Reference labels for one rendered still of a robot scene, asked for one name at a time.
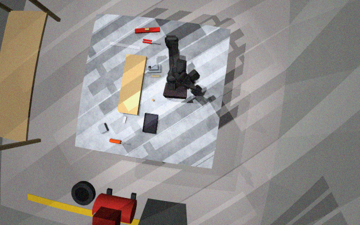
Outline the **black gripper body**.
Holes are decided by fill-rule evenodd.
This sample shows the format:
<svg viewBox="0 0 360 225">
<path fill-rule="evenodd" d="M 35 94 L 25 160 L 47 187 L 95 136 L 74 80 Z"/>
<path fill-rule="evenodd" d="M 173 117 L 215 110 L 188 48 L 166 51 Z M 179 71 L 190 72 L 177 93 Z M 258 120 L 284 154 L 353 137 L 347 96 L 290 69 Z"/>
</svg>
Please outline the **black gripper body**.
<svg viewBox="0 0 360 225">
<path fill-rule="evenodd" d="M 182 82 L 187 76 L 188 76 L 188 74 L 187 74 L 186 72 L 182 72 L 182 73 L 180 74 L 180 76 L 177 78 L 177 81 L 181 84 L 181 82 Z M 196 89 L 199 87 L 198 84 L 195 85 L 195 86 L 196 86 Z M 189 88 L 189 87 L 185 87 L 185 88 L 187 88 L 188 90 L 191 89 L 191 93 L 192 93 L 192 94 L 196 91 L 196 89 L 192 89 L 192 88 Z"/>
</svg>

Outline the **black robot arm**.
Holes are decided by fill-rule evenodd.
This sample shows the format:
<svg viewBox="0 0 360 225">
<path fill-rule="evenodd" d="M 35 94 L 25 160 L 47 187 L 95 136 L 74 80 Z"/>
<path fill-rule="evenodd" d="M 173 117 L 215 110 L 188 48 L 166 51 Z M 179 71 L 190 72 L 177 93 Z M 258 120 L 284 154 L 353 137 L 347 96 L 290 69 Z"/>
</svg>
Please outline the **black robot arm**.
<svg viewBox="0 0 360 225">
<path fill-rule="evenodd" d="M 179 39 L 175 35 L 167 35 L 164 40 L 169 51 L 169 71 L 166 77 L 167 89 L 175 91 L 177 88 L 177 83 L 179 83 L 177 78 L 181 75 L 182 72 L 186 72 L 187 61 L 182 60 L 179 57 Z M 200 78 L 200 74 L 195 69 L 193 69 L 188 75 L 191 77 L 194 83 Z"/>
</svg>

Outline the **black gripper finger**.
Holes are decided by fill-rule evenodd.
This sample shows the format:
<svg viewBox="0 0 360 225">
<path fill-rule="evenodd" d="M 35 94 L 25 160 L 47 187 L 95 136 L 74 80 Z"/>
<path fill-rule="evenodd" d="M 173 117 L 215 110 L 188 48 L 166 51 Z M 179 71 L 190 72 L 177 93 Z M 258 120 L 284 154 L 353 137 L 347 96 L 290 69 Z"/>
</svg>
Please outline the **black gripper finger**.
<svg viewBox="0 0 360 225">
<path fill-rule="evenodd" d="M 191 77 L 187 75 L 187 77 L 181 82 L 181 85 L 187 88 L 196 89 L 197 87 L 192 83 Z"/>
<path fill-rule="evenodd" d="M 201 91 L 201 87 L 199 86 L 196 91 L 193 93 L 195 96 L 204 96 L 203 92 Z"/>
</svg>

